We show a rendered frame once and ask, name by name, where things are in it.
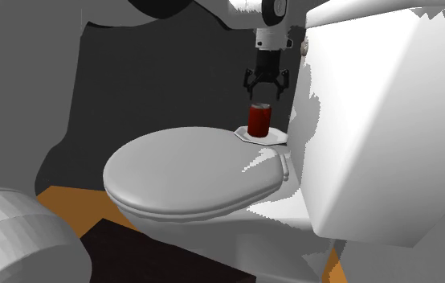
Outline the white toilet paper roll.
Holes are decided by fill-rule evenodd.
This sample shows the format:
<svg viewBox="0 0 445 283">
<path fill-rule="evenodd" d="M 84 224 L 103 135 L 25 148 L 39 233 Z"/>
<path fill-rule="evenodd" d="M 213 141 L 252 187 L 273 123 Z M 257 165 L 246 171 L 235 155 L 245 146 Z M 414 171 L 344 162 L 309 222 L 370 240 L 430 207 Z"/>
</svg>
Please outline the white toilet paper roll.
<svg viewBox="0 0 445 283">
<path fill-rule="evenodd" d="M 90 283 L 92 260 L 62 218 L 0 188 L 0 283 Z"/>
</svg>

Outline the red drink can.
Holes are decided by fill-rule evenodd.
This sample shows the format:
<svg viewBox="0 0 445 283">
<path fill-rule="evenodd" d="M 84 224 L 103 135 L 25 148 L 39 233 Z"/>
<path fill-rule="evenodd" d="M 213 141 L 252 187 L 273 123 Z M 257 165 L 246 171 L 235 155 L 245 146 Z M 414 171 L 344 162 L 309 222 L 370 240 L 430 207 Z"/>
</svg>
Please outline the red drink can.
<svg viewBox="0 0 445 283">
<path fill-rule="evenodd" d="M 247 132 L 252 137 L 266 137 L 271 121 L 271 106 L 265 103 L 254 103 L 249 108 Z"/>
</svg>

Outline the white octagonal plate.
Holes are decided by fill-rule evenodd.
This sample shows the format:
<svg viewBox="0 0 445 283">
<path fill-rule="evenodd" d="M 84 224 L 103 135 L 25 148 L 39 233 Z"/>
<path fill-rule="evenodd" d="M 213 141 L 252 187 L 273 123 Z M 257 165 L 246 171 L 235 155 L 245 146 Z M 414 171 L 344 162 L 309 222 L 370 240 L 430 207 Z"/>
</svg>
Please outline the white octagonal plate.
<svg viewBox="0 0 445 283">
<path fill-rule="evenodd" d="M 288 140 L 288 135 L 283 131 L 270 127 L 266 137 L 253 137 L 248 132 L 248 126 L 240 126 L 234 131 L 234 135 L 243 142 L 249 142 L 262 146 L 273 146 L 284 144 Z"/>
</svg>

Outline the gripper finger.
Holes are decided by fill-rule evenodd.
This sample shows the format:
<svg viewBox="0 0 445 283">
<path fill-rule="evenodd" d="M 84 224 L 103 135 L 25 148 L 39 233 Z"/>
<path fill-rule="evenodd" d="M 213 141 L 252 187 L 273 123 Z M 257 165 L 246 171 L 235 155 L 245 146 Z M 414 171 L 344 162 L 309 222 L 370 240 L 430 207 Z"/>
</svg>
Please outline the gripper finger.
<svg viewBox="0 0 445 283">
<path fill-rule="evenodd" d="M 272 80 L 272 83 L 276 86 L 276 101 L 280 100 L 281 94 L 290 85 L 290 72 L 288 69 L 279 70 Z"/>
<path fill-rule="evenodd" d="M 244 79 L 243 79 L 243 87 L 246 89 L 249 100 L 253 99 L 253 91 L 254 87 L 261 82 L 263 73 L 257 72 L 255 73 L 253 69 L 247 68 L 244 73 Z"/>
</svg>

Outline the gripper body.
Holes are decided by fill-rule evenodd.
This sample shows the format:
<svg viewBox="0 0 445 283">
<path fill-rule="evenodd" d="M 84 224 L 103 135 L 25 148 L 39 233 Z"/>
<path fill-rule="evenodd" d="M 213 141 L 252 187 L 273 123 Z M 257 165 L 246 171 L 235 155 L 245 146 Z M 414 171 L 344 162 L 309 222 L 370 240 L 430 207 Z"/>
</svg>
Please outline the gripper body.
<svg viewBox="0 0 445 283">
<path fill-rule="evenodd" d="M 261 80 L 274 80 L 280 74 L 281 50 L 258 50 L 256 53 L 255 76 Z"/>
</svg>

